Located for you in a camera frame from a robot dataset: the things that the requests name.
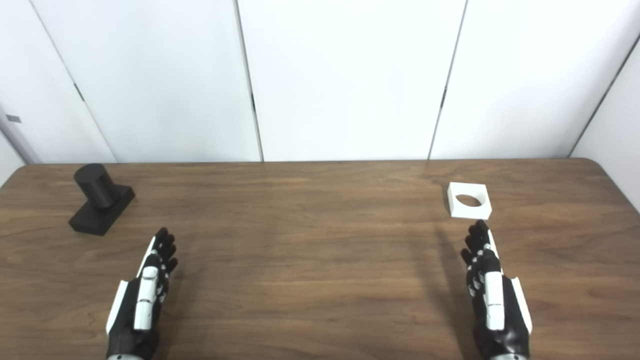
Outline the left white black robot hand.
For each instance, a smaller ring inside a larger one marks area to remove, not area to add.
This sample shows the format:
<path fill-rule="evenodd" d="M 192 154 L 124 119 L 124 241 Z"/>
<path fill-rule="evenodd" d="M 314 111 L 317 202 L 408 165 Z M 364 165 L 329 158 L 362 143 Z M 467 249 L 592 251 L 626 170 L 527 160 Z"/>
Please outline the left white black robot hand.
<path fill-rule="evenodd" d="M 175 237 L 166 227 L 152 237 L 138 272 L 119 282 L 105 326 L 106 359 L 151 360 L 160 344 L 159 319 L 178 266 Z"/>

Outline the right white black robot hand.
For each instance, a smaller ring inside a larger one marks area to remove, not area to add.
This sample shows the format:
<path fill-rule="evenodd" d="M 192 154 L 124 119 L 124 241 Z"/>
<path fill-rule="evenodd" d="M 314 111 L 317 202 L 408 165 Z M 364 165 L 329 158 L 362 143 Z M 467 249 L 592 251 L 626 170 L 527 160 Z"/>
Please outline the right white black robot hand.
<path fill-rule="evenodd" d="M 530 360 L 531 313 L 521 280 L 505 275 L 483 219 L 468 228 L 461 258 L 474 312 L 473 339 L 484 360 Z"/>

